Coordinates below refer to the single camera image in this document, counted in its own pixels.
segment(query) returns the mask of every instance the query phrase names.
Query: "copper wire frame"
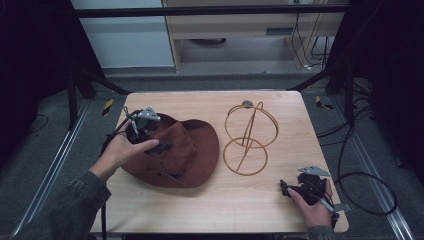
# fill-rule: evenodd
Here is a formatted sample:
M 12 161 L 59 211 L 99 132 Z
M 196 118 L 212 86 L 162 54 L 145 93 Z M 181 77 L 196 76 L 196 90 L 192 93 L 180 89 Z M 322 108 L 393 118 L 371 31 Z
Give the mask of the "copper wire frame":
M 247 123 L 247 126 L 246 126 L 246 130 L 245 130 L 245 132 L 244 132 L 244 136 L 243 137 L 237 137 L 237 138 L 233 138 L 231 135 L 230 135 L 230 133 L 229 133 L 229 131 L 228 131 L 228 128 L 227 128 L 227 121 L 228 121 L 228 118 L 230 117 L 230 115 L 233 113 L 233 112 L 235 112 L 235 111 L 237 111 L 237 110 L 239 110 L 239 109 L 250 109 L 250 108 L 253 108 L 254 110 L 253 110 L 253 113 L 252 113 L 252 115 L 250 116 L 250 119 L 249 119 L 249 122 Z M 267 143 L 267 144 L 261 144 L 258 140 L 256 140 L 256 139 L 253 139 L 252 137 L 251 137 L 251 133 L 252 133 L 252 129 L 253 129 L 253 123 L 254 123 L 254 121 L 255 121 L 255 116 L 256 116 L 256 112 L 257 111 L 260 111 L 260 112 L 262 112 L 263 114 L 265 114 L 271 121 L 272 121 L 272 123 L 274 124 L 274 126 L 275 126 L 275 136 L 274 136 L 274 138 L 269 142 L 269 143 Z M 263 102 L 259 102 L 256 106 L 251 106 L 251 105 L 237 105 L 237 106 L 235 106 L 235 107 L 233 107 L 233 108 L 231 108 L 229 111 L 228 111 L 228 114 L 227 114 L 227 118 L 225 119 L 225 131 L 227 132 L 227 135 L 230 137 L 230 139 L 231 139 L 231 141 L 230 142 L 228 142 L 227 143 L 227 145 L 225 146 L 225 148 L 224 148 L 224 151 L 223 151 L 223 159 L 224 159 L 224 162 L 225 162 L 225 164 L 227 165 L 227 167 L 231 170 L 231 171 L 233 171 L 234 173 L 237 173 L 237 174 L 239 174 L 239 175 L 242 175 L 242 176 L 252 176 L 252 175 L 255 175 L 255 174 L 257 174 L 257 173 L 259 173 L 259 172 L 261 172 L 265 167 L 266 167 L 266 165 L 267 165 L 267 163 L 268 163 L 268 152 L 266 151 L 266 148 L 265 147 L 267 147 L 267 146 L 269 146 L 270 144 L 272 144 L 276 139 L 277 139 L 277 137 L 278 137 L 278 133 L 279 133 L 279 127 L 278 127 L 278 122 L 277 122 L 277 120 L 275 119 L 275 117 L 274 116 L 272 116 L 268 111 L 266 111 L 265 109 L 263 109 Z M 240 145 L 240 146 L 242 146 L 242 147 L 244 147 L 245 148 L 245 151 L 244 151 L 244 155 L 243 155 L 243 158 L 241 159 L 241 161 L 240 161 L 240 163 L 239 163 L 239 165 L 238 165 L 238 167 L 237 167 L 237 169 L 234 169 L 234 168 L 232 168 L 231 166 L 230 166 L 230 164 L 227 162 L 227 158 L 226 158 L 226 155 L 225 155 L 225 153 L 226 153 L 226 150 L 227 150 L 227 148 L 228 148 L 228 146 L 231 144 L 231 143 L 233 143 L 233 142 L 235 142 L 235 143 L 237 143 L 238 145 Z M 253 142 L 256 142 L 259 146 L 252 146 L 252 144 L 253 144 Z M 247 156 L 247 153 L 249 152 L 249 150 L 250 149 L 258 149 L 258 148 L 262 148 L 263 150 L 264 150 L 264 153 L 265 153 L 265 161 L 264 161 L 264 164 L 262 165 L 262 167 L 259 169 L 259 170 L 257 170 L 257 171 L 255 171 L 255 172 L 251 172 L 251 173 L 242 173 L 242 172 L 240 172 L 239 171 L 239 169 L 240 169 L 240 167 L 241 167 L 241 165 L 243 164 L 243 161 L 244 161 L 244 159 L 246 158 L 246 156 Z

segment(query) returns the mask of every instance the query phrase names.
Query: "person's left hand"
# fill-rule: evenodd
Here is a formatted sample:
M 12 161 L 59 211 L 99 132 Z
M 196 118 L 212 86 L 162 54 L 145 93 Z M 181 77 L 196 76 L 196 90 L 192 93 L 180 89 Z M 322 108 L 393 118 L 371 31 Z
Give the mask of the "person's left hand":
M 131 121 L 127 121 L 120 131 L 124 131 Z M 159 144 L 159 140 L 152 139 L 138 144 L 128 141 L 125 131 L 117 134 L 109 143 L 102 156 L 90 168 L 90 171 L 103 181 L 107 181 L 126 162 L 136 159 L 144 151 L 150 150 Z

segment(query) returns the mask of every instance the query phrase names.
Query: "gray floor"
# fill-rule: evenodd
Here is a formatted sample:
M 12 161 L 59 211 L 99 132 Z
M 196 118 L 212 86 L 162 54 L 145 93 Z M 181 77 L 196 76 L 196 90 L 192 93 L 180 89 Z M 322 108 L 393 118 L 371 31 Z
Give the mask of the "gray floor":
M 134 91 L 282 90 L 303 82 L 318 71 L 319 65 L 312 70 L 295 68 L 282 39 L 227 39 L 226 43 L 219 45 L 208 41 L 186 41 L 178 74 L 146 73 L 138 77 L 114 77 L 110 80 Z M 342 107 L 339 106 L 342 94 L 326 96 L 323 92 L 325 83 L 324 79 L 302 92 L 317 133 L 344 122 L 340 112 Z M 97 159 L 105 135 L 116 125 L 125 96 L 119 96 L 97 84 L 95 87 L 98 90 L 95 100 L 79 101 L 80 109 L 87 107 L 85 120 L 72 147 L 66 152 L 63 164 L 57 166 L 59 171 L 51 176 L 55 181 L 45 198 L 53 196 Z M 336 109 L 316 106 L 316 96 L 320 96 L 324 104 L 336 106 Z M 40 103 L 39 114 L 42 115 L 36 119 L 32 130 L 47 124 L 27 135 L 15 152 L 13 165 L 1 173 L 0 235 L 4 238 L 19 225 L 54 162 L 56 153 L 61 150 L 68 126 L 66 97 L 66 92 L 60 92 Z M 104 104 L 110 98 L 114 99 L 111 111 L 108 116 L 101 116 Z M 367 102 L 358 102 L 357 106 L 362 109 L 367 106 Z M 376 172 L 394 189 L 399 207 L 388 217 L 373 216 L 354 207 L 353 211 L 347 213 L 350 228 L 345 233 L 339 233 L 338 239 L 424 239 L 424 229 L 421 227 L 424 226 L 422 185 L 412 171 L 396 167 L 393 152 L 378 123 L 370 116 L 372 111 L 357 117 L 354 134 L 349 138 L 342 156 L 341 170 L 342 173 Z M 320 143 L 339 142 L 346 132 L 345 128 L 331 136 L 319 138 Z M 333 177 L 336 177 L 341 145 L 322 146 Z M 382 187 L 368 178 L 352 177 L 344 181 L 344 186 L 349 196 L 369 209 L 382 211 L 382 203 L 390 202 L 390 198 L 384 198 L 384 193 L 379 192 Z M 337 190 L 342 202 L 349 203 L 339 187 Z M 401 226 L 403 230 L 394 229 L 396 224 L 402 223 L 405 223 Z M 401 236 L 405 234 L 405 229 L 408 230 L 406 233 L 413 236 Z

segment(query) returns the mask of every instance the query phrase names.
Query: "white cabinet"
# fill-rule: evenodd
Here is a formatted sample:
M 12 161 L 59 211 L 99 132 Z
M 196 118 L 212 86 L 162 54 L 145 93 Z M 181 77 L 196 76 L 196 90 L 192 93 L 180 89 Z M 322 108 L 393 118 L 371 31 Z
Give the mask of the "white cabinet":
M 161 0 L 72 0 L 75 9 L 162 7 Z M 81 18 L 105 70 L 174 67 L 164 17 Z

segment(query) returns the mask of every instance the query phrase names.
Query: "table surface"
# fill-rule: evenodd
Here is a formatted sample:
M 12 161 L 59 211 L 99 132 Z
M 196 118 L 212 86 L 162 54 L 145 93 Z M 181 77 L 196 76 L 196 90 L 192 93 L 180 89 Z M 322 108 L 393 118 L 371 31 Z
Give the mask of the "table surface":
M 272 114 L 279 126 L 277 139 L 266 147 L 268 162 L 253 176 L 232 172 L 223 161 L 230 141 L 225 131 L 228 111 L 250 100 Z M 199 119 L 210 123 L 220 142 L 220 157 L 209 180 L 197 188 L 152 187 L 122 169 L 108 181 L 112 196 L 107 202 L 107 231 L 116 233 L 273 233 L 305 232 L 301 212 L 281 194 L 279 180 L 298 185 L 298 168 L 315 165 L 328 171 L 302 96 L 295 91 L 149 92 L 130 94 L 129 111 L 151 106 L 177 120 Z M 251 110 L 237 110 L 227 122 L 233 138 L 242 137 Z M 121 114 L 118 124 L 125 118 Z M 256 114 L 251 137 L 262 144 L 275 136 L 272 122 Z M 243 150 L 228 147 L 229 164 Z M 254 171 L 263 165 L 262 149 L 249 151 L 241 170 Z M 339 197 L 333 186 L 333 201 Z M 342 212 L 337 232 L 348 229 Z M 100 211 L 91 230 L 101 232 Z

